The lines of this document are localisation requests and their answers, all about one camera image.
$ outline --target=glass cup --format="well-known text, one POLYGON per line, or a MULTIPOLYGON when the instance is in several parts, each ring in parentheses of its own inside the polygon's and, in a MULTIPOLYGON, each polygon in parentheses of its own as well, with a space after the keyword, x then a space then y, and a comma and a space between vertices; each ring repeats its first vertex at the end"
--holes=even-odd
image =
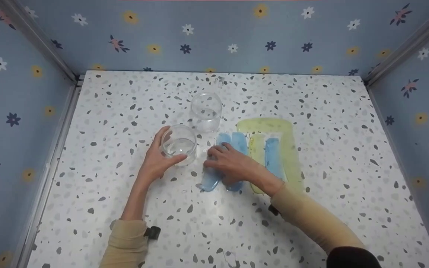
POLYGON ((219 127, 223 103, 214 93, 199 93, 191 100, 192 128, 198 132, 213 132, 219 127))
POLYGON ((186 154, 188 157, 176 164, 176 166, 186 166, 196 158, 196 135, 185 125, 172 125, 162 136, 160 151, 165 157, 186 154))

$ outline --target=white speckled tabletop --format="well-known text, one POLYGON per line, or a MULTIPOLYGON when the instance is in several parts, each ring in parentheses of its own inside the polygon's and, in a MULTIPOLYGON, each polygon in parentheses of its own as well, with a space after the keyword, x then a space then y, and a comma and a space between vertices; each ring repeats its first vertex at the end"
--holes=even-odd
MULTIPOLYGON (((98 266, 153 135, 186 124, 202 91, 223 101, 219 132, 247 118, 291 121, 305 191, 382 266, 429 268, 429 236, 359 77, 139 71, 87 72, 28 267, 98 266)), ((201 134, 195 162, 151 186, 145 220, 162 232, 143 267, 325 267, 320 247, 248 184, 200 193, 217 134, 201 134)))

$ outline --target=pink flower print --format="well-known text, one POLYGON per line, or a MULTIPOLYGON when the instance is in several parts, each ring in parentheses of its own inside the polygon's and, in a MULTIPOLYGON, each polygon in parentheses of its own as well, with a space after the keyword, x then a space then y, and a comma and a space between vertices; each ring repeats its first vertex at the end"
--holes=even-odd
POLYGON ((14 25, 12 25, 11 19, 2 10, 0 10, 0 21, 3 21, 12 29, 16 29, 14 25))
POLYGON ((405 23, 404 19, 407 17, 407 14, 413 12, 412 10, 407 10, 409 5, 410 3, 407 3, 400 11, 395 11, 397 15, 390 21, 390 25, 395 21, 397 21, 397 26, 400 25, 400 23, 405 23))
POLYGON ((413 81, 410 81, 410 79, 408 80, 408 84, 404 87, 401 88, 400 91, 405 91, 403 93, 403 97, 407 97, 408 99, 410 99, 410 92, 412 92, 413 90, 417 90, 417 82, 419 79, 415 79, 413 81))
POLYGON ((123 51, 123 52, 127 53, 127 51, 130 50, 130 49, 124 47, 124 44, 122 44, 123 42, 124 42, 124 40, 117 40, 114 38, 114 36, 112 36, 112 34, 110 35, 109 43, 114 46, 115 51, 117 51, 117 52, 123 51))

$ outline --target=hand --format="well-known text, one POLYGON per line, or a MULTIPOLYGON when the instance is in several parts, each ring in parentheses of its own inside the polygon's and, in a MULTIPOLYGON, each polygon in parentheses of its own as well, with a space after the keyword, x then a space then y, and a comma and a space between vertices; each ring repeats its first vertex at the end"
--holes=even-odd
POLYGON ((186 154, 178 154, 172 158, 166 158, 162 155, 160 151, 162 136, 169 128, 170 126, 162 127, 158 133, 155 134, 153 142, 145 155, 145 160, 143 160, 143 164, 138 171, 137 181, 142 180, 150 185, 157 178, 163 177, 163 174, 169 167, 187 158, 186 154))
POLYGON ((281 179, 261 166, 260 163, 240 153, 231 144, 222 143, 222 145, 225 148, 213 146, 208 150, 208 156, 214 156, 216 160, 206 160, 203 166, 223 172, 225 185, 249 181, 272 197, 284 184, 281 179))

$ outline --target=flower pattern wall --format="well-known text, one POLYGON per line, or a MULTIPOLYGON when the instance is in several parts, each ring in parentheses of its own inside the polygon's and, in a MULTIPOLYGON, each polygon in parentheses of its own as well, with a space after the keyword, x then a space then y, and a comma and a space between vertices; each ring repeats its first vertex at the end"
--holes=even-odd
POLYGON ((429 42, 369 91, 429 232, 429 42))
POLYGON ((429 18, 424 0, 22 2, 80 74, 100 64, 365 77, 429 18))
MULTIPOLYGON (((31 5, 25 10, 38 19, 31 5)), ((70 87, 0 8, 1 268, 10 266, 29 217, 70 87)))

